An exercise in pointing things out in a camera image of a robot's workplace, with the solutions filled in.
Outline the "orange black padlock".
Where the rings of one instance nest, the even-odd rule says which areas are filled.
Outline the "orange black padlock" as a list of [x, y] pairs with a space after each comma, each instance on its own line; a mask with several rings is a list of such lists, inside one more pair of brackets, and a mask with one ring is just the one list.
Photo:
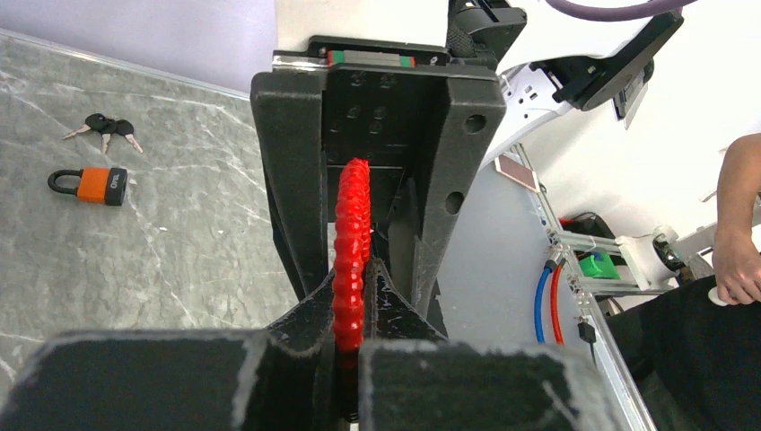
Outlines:
[[[74, 188], [57, 184], [61, 177], [76, 177]], [[77, 170], [59, 170], [48, 176], [48, 187], [56, 193], [77, 197], [82, 202], [120, 207], [127, 190], [128, 171], [124, 168], [85, 167]]]

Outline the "person's bare forearm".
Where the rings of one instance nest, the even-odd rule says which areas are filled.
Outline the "person's bare forearm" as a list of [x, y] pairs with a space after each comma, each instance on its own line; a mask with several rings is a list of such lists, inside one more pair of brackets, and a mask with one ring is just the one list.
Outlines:
[[750, 236], [760, 192], [760, 134], [736, 139], [724, 155], [717, 185], [718, 233]]

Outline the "person's bare hand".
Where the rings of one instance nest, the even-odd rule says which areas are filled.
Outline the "person's bare hand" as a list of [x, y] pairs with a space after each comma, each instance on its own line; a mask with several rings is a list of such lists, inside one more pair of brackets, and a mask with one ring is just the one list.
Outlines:
[[717, 295], [729, 305], [760, 302], [760, 254], [750, 232], [719, 229], [713, 246]]

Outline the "black headed key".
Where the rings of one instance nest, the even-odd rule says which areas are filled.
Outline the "black headed key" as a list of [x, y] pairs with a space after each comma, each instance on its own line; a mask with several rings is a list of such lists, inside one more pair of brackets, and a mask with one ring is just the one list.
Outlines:
[[109, 143], [113, 135], [122, 136], [138, 153], [142, 154], [144, 152], [144, 149], [135, 138], [134, 125], [126, 119], [112, 119], [100, 113], [93, 113], [85, 118], [79, 128], [64, 135], [63, 139], [66, 140], [87, 132], [95, 132], [101, 135], [101, 152], [103, 154], [108, 152]]

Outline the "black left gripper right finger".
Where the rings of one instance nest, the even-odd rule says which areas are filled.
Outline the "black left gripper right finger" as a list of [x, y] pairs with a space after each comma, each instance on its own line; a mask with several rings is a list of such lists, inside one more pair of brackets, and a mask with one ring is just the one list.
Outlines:
[[365, 269], [362, 430], [615, 430], [591, 361], [565, 347], [447, 340], [402, 297], [381, 259]]

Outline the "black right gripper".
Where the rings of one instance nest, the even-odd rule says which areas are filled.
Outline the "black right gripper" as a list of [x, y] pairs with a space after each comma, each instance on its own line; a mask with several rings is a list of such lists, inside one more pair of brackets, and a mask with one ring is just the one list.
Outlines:
[[505, 113], [495, 73], [440, 47], [315, 36], [278, 49], [250, 105], [273, 240], [298, 299], [328, 275], [327, 177], [352, 159], [414, 177], [412, 301], [428, 314], [443, 255]]

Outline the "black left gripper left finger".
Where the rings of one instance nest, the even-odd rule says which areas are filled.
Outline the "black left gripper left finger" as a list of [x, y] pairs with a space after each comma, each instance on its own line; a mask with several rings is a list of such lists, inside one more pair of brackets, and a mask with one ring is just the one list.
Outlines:
[[81, 330], [44, 343], [4, 430], [333, 430], [329, 281], [263, 329]]

